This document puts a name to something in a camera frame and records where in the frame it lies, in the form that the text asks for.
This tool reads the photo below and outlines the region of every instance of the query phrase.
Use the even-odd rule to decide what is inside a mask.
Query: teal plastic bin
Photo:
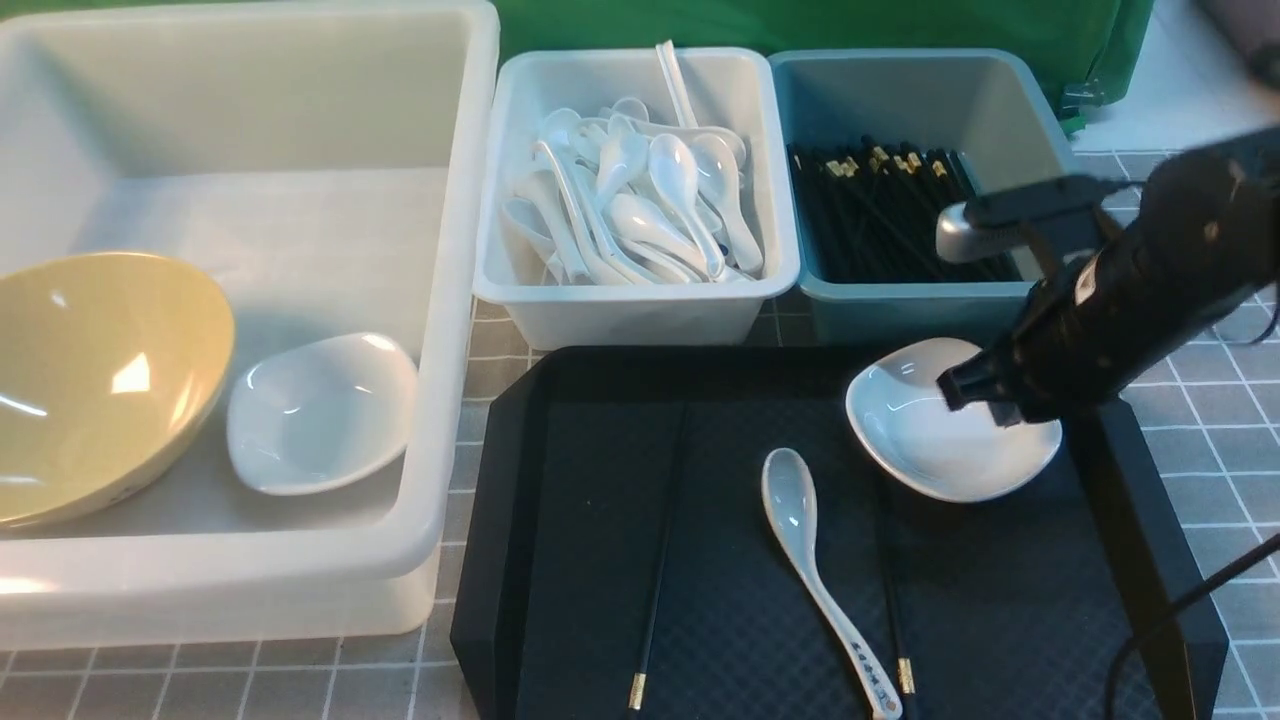
[[[787,143],[881,142],[951,147],[979,192],[1074,172],[1074,155],[1027,64],[998,50],[801,50],[769,58]],[[977,340],[1006,328],[1039,277],[1030,252],[1014,259],[1027,282],[836,284],[823,279],[805,218],[800,290],[824,345],[908,343],[940,334]]]

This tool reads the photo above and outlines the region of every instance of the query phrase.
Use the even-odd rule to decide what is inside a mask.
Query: black cable
[[[1268,555],[1276,551],[1280,551],[1280,533],[1271,536],[1271,539],[1263,541],[1253,550],[1229,562],[1226,568],[1213,573],[1208,579],[1202,580],[1199,584],[1183,593],[1181,597],[1169,605],[1165,612],[1157,618],[1155,623],[1147,625],[1146,630],[1130,635],[1129,639],[1120,646],[1120,650],[1116,651],[1115,657],[1111,660],[1111,667],[1107,670],[1107,682],[1102,693],[1102,717],[1105,720],[1115,720],[1115,698],[1116,689],[1120,685],[1120,670],[1124,667],[1125,660],[1128,660],[1135,650],[1140,648],[1143,643],[1153,638],[1160,630],[1164,629],[1165,625],[1175,620],[1183,610],[1187,610],[1204,597],[1208,597],[1211,592],[1225,585],[1229,580],[1242,575],[1249,568],[1262,562]]]

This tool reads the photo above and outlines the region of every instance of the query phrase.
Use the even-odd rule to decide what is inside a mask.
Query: spoon handle
[[[881,665],[879,659],[876,657],[870,646],[867,644],[867,638],[863,637],[852,620],[849,619],[849,615],[845,615],[836,598],[831,597],[827,587],[822,584],[822,579],[817,574],[810,575],[806,571],[804,573],[804,580],[809,588],[809,593],[813,594],[814,601],[818,603],[818,609],[827,618],[831,629],[836,632],[841,644],[845,647],[845,653],[854,665],[854,671],[858,673],[858,679],[863,683],[867,701],[872,706],[872,717],[874,720],[899,720],[902,716],[902,700],[884,673],[884,666]]]

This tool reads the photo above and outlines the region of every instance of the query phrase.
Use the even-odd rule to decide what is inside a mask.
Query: yellow bowl
[[[160,477],[234,345],[221,288],[178,260],[77,255],[0,278],[0,527],[92,512]]]

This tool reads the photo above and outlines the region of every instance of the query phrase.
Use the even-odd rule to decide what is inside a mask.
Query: white ceramic bowl
[[[891,475],[946,502],[1010,493],[1044,469],[1062,443],[1059,421],[1002,428],[986,404],[951,413],[937,378],[979,347],[940,337],[869,365],[845,395],[858,439]]]
[[[268,495],[351,484],[404,451],[417,368],[385,336],[332,337],[268,357],[232,389],[227,447],[236,474]]]

